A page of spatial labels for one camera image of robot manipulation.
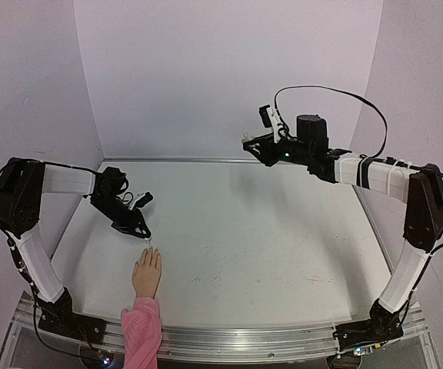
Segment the clear nail polish bottle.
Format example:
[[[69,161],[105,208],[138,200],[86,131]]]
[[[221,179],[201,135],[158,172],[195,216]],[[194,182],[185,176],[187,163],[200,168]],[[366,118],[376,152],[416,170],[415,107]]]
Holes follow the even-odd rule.
[[[255,139],[255,137],[253,135],[250,135],[248,133],[244,133],[242,135],[241,142],[242,142],[242,144],[244,144],[245,142],[249,142],[249,141],[252,141],[254,139]]]

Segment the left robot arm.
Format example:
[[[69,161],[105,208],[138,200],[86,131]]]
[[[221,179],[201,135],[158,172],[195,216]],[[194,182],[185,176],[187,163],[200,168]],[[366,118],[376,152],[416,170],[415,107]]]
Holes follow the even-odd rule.
[[[0,231],[6,237],[12,260],[35,296],[42,317],[35,326],[43,331],[99,344],[106,322],[75,313],[72,296],[63,285],[46,254],[38,222],[44,194],[75,194],[91,205],[122,234],[148,240],[141,209],[153,201],[151,193],[126,201],[126,174],[107,167],[103,172],[49,161],[10,158],[0,169]]]

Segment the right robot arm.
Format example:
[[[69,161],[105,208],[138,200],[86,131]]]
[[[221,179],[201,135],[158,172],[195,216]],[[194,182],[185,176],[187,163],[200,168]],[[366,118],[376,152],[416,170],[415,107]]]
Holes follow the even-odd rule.
[[[303,165],[322,181],[353,185],[405,205],[402,249],[385,289],[368,319],[340,324],[333,334],[341,351],[399,339],[411,297],[443,235],[443,177],[438,167],[331,149],[327,123],[317,115],[299,115],[295,137],[284,135],[284,125],[273,113],[263,124],[269,130],[266,135],[244,135],[241,144],[265,166],[280,161]]]

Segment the mannequin hand with nails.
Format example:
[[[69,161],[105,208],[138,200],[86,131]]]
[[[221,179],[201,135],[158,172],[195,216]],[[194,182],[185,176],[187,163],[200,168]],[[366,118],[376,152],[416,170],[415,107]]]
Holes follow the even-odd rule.
[[[132,272],[132,287],[137,298],[154,298],[162,276],[162,256],[158,249],[143,250]]]

